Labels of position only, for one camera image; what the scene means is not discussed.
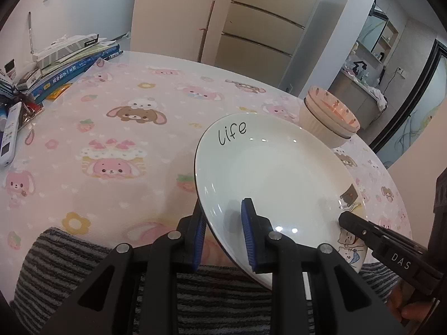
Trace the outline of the person's right hand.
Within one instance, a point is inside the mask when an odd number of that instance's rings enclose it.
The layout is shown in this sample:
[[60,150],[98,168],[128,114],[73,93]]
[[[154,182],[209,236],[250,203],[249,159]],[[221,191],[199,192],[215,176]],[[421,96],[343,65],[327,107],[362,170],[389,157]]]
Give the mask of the person's right hand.
[[393,287],[386,306],[402,324],[406,334],[441,334],[443,306],[439,300],[422,301],[414,288],[403,280]]

